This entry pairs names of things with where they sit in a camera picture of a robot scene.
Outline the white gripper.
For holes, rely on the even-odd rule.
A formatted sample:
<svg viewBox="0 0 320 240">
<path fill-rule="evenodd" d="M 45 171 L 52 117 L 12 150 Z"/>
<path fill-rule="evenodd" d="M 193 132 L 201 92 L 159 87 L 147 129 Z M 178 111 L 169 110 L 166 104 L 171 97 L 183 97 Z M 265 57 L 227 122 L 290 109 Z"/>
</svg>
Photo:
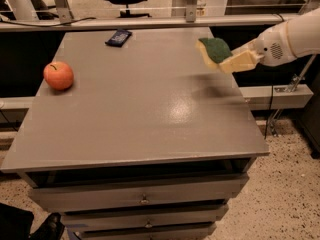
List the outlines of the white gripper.
<svg viewBox="0 0 320 240">
<path fill-rule="evenodd" d="M 292 62 L 296 56 L 290 43 L 291 22 L 286 21 L 262 32 L 242 46 L 233 49 L 233 56 L 219 64 L 224 73 L 252 70 L 259 63 L 275 67 Z"/>
</svg>

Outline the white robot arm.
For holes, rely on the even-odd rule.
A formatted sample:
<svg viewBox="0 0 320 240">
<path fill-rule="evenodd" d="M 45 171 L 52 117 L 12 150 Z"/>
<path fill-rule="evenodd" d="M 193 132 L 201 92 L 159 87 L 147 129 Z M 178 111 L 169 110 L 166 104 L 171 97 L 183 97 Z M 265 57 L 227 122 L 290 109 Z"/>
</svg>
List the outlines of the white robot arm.
<svg viewBox="0 0 320 240">
<path fill-rule="evenodd" d="M 320 8 L 272 26 L 218 64 L 225 73 L 275 67 L 320 53 Z"/>
</svg>

